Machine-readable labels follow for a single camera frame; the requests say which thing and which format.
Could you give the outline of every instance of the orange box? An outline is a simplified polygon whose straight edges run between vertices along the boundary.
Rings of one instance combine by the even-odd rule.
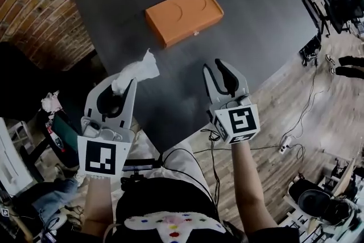
[[[146,10],[147,22],[164,48],[198,34],[223,15],[216,0],[166,0]]]

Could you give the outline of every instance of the black table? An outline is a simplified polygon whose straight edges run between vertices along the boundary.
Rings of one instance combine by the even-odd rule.
[[[161,1],[76,0],[108,74],[151,48],[160,76],[138,84],[134,116],[161,152],[208,123],[204,63],[227,61],[253,92],[316,34],[301,0],[217,0],[225,13],[219,23],[163,50],[144,18]]]

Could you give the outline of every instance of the wooden floor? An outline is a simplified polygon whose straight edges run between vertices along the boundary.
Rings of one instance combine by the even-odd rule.
[[[277,145],[282,135],[299,119],[302,109],[308,101],[312,79],[315,86],[309,103],[311,111],[303,118],[301,126],[290,134],[300,137],[293,139],[293,144],[301,143],[305,147],[304,159],[296,155],[300,146],[287,151],[284,155],[277,148],[253,150],[254,159],[263,184],[267,208],[273,218],[279,222],[289,210],[283,201],[289,182],[299,173],[316,181],[322,167],[332,157],[325,152],[350,159],[357,155],[362,144],[364,129],[364,80],[331,76],[325,53],[334,57],[345,55],[361,56],[361,41],[354,35],[342,33],[332,35],[322,42],[318,67],[301,65],[297,55],[271,76],[252,96],[252,102],[258,105],[260,133],[251,141],[251,148]],[[209,147],[208,134],[196,133],[188,138],[194,151]],[[210,152],[197,154],[206,181],[213,193],[215,179],[212,171]],[[216,168],[221,180],[219,212],[224,220],[241,227],[241,221],[235,203],[233,166],[231,152],[215,151]],[[114,206],[121,196],[119,182],[112,185]],[[87,185],[78,191],[73,205],[83,205]]]

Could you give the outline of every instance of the forearm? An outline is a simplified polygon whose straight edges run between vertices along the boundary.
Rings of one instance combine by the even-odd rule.
[[[113,206],[110,179],[91,178],[86,196],[85,222],[82,232],[102,237],[107,226],[112,223]]]
[[[246,233],[277,224],[264,204],[264,194],[248,142],[231,146],[233,154],[235,198]]]

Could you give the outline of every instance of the power strip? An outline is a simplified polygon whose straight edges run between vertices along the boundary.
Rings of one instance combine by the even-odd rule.
[[[281,153],[282,155],[287,151],[287,149],[289,149],[289,145],[292,142],[292,138],[291,136],[285,136],[283,143],[281,145],[281,147],[279,148],[279,153]]]

